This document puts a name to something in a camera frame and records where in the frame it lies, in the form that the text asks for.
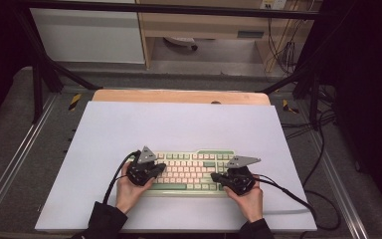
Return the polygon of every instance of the white cabinet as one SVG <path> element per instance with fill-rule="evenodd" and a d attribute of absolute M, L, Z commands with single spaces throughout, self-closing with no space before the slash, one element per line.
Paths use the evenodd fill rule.
<path fill-rule="evenodd" d="M 136 13 L 31 11 L 45 49 L 55 61 L 144 64 Z"/>

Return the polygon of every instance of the aluminum rail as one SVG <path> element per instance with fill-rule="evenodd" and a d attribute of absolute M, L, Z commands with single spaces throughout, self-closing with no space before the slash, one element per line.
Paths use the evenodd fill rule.
<path fill-rule="evenodd" d="M 0 178 L 0 204 L 3 198 L 5 197 L 5 194 L 7 193 L 8 189 L 10 188 L 12 181 L 17 175 L 18 170 L 21 168 L 21 165 L 23 164 L 24 159 L 29 153 L 30 148 L 33 146 L 37 136 L 39 135 L 43 125 L 45 124 L 46 119 L 48 118 L 52 110 L 57 96 L 58 94 L 52 94 L 48 97 L 44 106 L 44 112 L 42 116 L 39 118 L 37 123 L 32 124 L 23 141 L 21 142 L 20 146 L 18 147 L 16 153 L 9 162 L 7 168 L 2 174 Z"/>

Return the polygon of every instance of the floor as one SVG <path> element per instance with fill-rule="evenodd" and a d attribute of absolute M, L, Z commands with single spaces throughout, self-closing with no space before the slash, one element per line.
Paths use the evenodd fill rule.
<path fill-rule="evenodd" d="M 162 39 L 156 41 L 153 65 L 146 70 L 142 66 L 120 64 L 72 64 L 67 66 L 86 80 L 97 85 L 114 89 L 182 89 L 253 92 L 264 89 L 279 81 L 284 74 L 276 68 L 266 73 L 258 57 L 254 42 L 228 40 L 197 40 L 199 49 L 174 46 Z M 16 154 L 18 146 L 29 131 L 33 118 L 33 97 L 31 73 L 21 71 L 15 77 L 5 103 L 0 109 L 0 177 Z M 5 196 L 0 201 L 0 238 L 64 238 L 65 235 L 48 235 L 34 230 L 40 214 L 40 207 L 46 201 L 53 181 L 58 174 L 65 152 L 70 146 L 75 129 L 93 92 L 79 88 L 72 81 L 63 79 L 66 87 L 55 98 L 52 111 L 47 117 L 35 142 L 25 154 L 16 176 L 10 180 Z M 302 113 L 306 101 L 295 101 L 291 96 L 294 85 L 283 87 L 270 95 L 272 104 L 277 107 L 282 123 L 303 123 Z M 82 93 L 76 109 L 68 111 L 75 93 Z M 284 100 L 293 111 L 284 111 Z M 319 105 L 323 112 L 329 109 L 328 103 Z M 290 136 L 297 129 L 284 128 Z M 368 174 L 355 170 L 354 160 L 341 135 L 339 125 L 332 121 L 323 127 L 325 154 L 330 158 L 339 178 L 351 198 L 367 238 L 382 238 L 382 197 Z M 318 158 L 319 150 L 315 139 L 317 132 L 306 132 L 290 138 L 288 146 L 301 181 L 304 181 Z M 305 189 L 321 193 L 339 208 L 342 223 L 337 229 L 319 229 L 309 232 L 306 238 L 357 238 L 351 226 L 342 215 L 342 205 L 336 200 L 324 163 L 321 163 L 307 183 Z M 307 195 L 315 207 L 319 225 L 330 227 L 337 217 L 333 207 L 323 199 Z M 299 238 L 299 234 L 278 234 L 277 238 Z"/>

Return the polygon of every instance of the wrist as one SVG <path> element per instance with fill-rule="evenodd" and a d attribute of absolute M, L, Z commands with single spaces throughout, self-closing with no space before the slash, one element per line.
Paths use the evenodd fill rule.
<path fill-rule="evenodd" d="M 263 216 L 262 215 L 250 215 L 247 219 L 250 223 L 253 223 L 253 222 L 256 222 L 258 220 L 263 219 Z"/>
<path fill-rule="evenodd" d="M 119 211 L 123 212 L 123 214 L 128 213 L 128 211 L 131 209 L 130 206 L 122 204 L 122 203 L 117 203 L 116 208 L 119 209 Z"/>

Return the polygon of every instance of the hand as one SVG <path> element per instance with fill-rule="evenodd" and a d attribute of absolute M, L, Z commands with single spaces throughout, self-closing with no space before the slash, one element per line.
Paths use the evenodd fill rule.
<path fill-rule="evenodd" d="M 116 183 L 116 207 L 124 214 L 128 213 L 128 211 L 138 202 L 141 194 L 150 188 L 154 181 L 153 177 L 148 180 L 144 186 L 133 184 L 126 176 L 126 170 L 128 169 L 129 164 L 130 162 L 123 166 L 121 171 L 122 178 Z"/>
<path fill-rule="evenodd" d="M 255 222 L 263 218 L 263 191 L 260 183 L 256 181 L 253 188 L 246 194 L 238 196 L 231 188 L 225 186 L 228 196 L 237 202 L 241 212 L 249 222 Z"/>

